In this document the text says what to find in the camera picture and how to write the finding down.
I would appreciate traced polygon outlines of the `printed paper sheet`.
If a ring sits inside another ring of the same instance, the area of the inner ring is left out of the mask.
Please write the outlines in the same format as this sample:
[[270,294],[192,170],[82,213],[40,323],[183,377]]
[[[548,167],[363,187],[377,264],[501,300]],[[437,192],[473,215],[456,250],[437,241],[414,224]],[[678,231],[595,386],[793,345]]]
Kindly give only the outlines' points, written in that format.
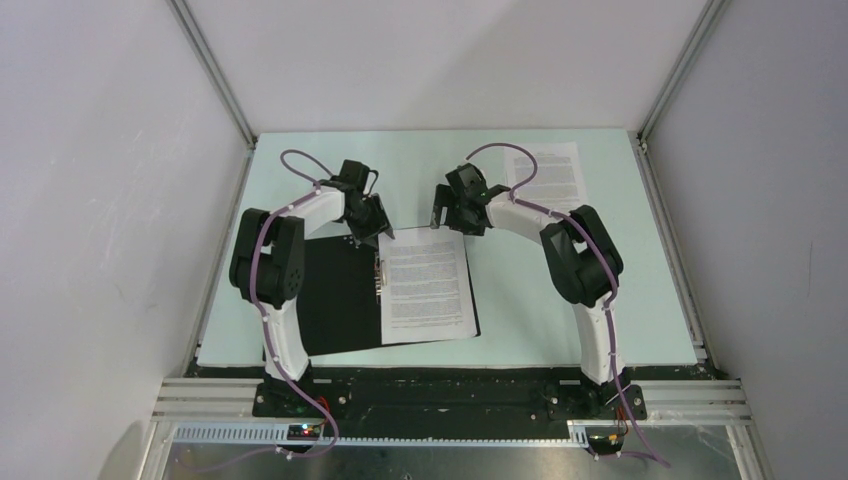
[[589,203],[576,142],[522,148],[536,159],[536,174],[518,188],[516,198],[563,213]]
[[479,335],[463,235],[429,227],[379,237],[384,346]]

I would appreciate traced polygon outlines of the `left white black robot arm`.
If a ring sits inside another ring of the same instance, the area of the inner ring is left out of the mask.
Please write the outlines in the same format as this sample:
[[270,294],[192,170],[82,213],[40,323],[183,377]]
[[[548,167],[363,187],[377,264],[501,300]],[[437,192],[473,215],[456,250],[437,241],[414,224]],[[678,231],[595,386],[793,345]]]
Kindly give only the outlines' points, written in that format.
[[315,388],[300,379],[311,357],[382,344],[378,240],[393,231],[370,190],[377,175],[346,160],[292,203],[241,216],[229,281],[259,310],[266,371],[290,378],[277,402],[292,416],[316,403]]

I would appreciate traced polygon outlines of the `red and black file folder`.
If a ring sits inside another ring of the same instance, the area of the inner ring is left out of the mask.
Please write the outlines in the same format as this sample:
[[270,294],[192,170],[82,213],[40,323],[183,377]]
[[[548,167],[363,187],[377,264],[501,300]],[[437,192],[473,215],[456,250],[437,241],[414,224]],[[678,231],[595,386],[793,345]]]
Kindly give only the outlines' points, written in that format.
[[374,288],[378,250],[355,248],[344,236],[307,241],[306,277],[296,307],[309,355],[397,346],[381,342],[381,308]]

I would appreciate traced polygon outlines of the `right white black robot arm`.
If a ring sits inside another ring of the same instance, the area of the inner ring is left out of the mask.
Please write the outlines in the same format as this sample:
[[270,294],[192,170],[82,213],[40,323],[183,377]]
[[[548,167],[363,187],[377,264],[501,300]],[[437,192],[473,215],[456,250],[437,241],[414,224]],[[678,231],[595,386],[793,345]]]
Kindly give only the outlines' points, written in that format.
[[552,283],[573,306],[581,348],[581,371],[590,384],[581,392],[585,411],[606,418],[622,403],[613,383],[624,368],[614,345],[611,317],[624,264],[598,212],[581,205],[565,214],[512,196],[504,185],[488,186],[482,171],[464,164],[435,188],[431,227],[482,236],[488,229],[515,233],[539,244]]

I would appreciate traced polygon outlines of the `metal folder clip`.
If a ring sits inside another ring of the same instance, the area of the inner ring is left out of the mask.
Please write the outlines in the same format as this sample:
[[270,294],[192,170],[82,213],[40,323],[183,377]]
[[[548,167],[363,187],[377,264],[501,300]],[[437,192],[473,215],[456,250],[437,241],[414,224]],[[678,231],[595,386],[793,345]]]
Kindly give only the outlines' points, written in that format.
[[380,254],[376,253],[374,255],[374,288],[375,288],[375,299],[378,305],[381,304],[382,295],[383,295],[383,287],[386,283],[385,277],[385,262],[381,259]]

